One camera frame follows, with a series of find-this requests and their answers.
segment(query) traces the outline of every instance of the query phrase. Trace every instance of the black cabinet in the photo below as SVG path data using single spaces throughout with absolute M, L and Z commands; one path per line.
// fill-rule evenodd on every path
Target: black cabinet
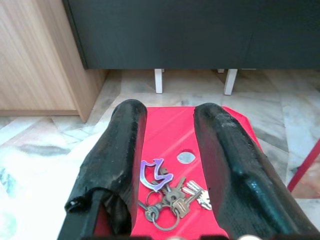
M 320 0 L 267 0 L 246 68 L 320 68 Z
M 64 0 L 90 69 L 241 68 L 261 0 Z

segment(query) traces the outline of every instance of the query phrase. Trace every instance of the white cabinet leg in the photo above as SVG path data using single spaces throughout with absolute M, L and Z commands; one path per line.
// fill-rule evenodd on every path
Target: white cabinet leg
M 155 92 L 162 94 L 162 69 L 154 69 Z
M 232 89 L 234 88 L 236 76 L 238 69 L 229 69 L 226 75 L 226 80 L 224 84 L 224 94 L 231 95 Z

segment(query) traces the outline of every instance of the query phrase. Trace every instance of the round hole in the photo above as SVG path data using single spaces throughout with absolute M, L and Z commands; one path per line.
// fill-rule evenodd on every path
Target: round hole
M 176 156 L 176 158 L 182 164 L 190 164 L 196 159 L 196 156 L 192 152 L 183 151 L 178 156 Z

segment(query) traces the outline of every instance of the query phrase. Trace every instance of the purple plastic tag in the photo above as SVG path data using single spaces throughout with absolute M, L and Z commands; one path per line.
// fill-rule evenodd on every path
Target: purple plastic tag
M 174 175 L 172 173 L 168 173 L 166 175 L 159 175 L 159 169 L 164 163 L 163 158 L 156 158 L 153 159 L 154 163 L 147 163 L 147 161 L 142 160 L 141 165 L 140 165 L 140 181 L 143 185 L 145 185 L 148 189 L 152 189 L 155 192 L 158 192 L 163 186 L 169 182 L 171 182 L 174 179 Z M 154 167 L 154 179 L 156 181 L 162 180 L 159 184 L 151 184 L 150 182 L 147 181 L 146 176 L 145 176 L 145 170 L 146 167 Z

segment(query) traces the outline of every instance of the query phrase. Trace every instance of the keyring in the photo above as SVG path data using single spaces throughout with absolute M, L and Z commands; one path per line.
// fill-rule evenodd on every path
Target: keyring
M 156 194 L 160 194 L 160 195 L 161 195 L 161 201 L 160 201 L 160 203 L 162 203 L 162 201 L 163 201 L 163 199 L 164 199 L 164 195 L 163 195 L 160 191 L 156 192 L 156 191 L 152 190 L 152 191 L 149 192 L 148 195 L 146 196 L 145 204 L 146 204 L 147 206 L 150 206 L 150 205 L 149 205 L 149 197 L 150 197 L 151 194 L 153 194 L 153 193 L 156 193 Z
M 163 208 L 164 208 L 164 207 L 167 207 L 167 208 L 170 208 L 170 209 L 171 209 L 171 206 L 170 206 L 170 205 L 167 205 L 167 204 L 162 205 L 162 207 L 163 207 Z M 179 212 L 178 212 L 177 209 L 174 209 L 173 211 L 174 211 L 175 216 L 176 216 L 176 221 L 175 221 L 175 224 L 174 224 L 173 226 L 168 227 L 168 228 L 164 228 L 164 227 L 159 226 L 159 225 L 156 223 L 156 220 L 155 220 L 155 217 L 156 217 L 156 216 L 155 216 L 155 214 L 152 213 L 152 222 L 153 222 L 153 225 L 154 225 L 157 229 L 159 229 L 159 230 L 161 230 L 161 231 L 166 231 L 166 232 L 175 229 L 175 228 L 178 226 L 178 224 L 179 224 L 180 217 L 179 217 Z

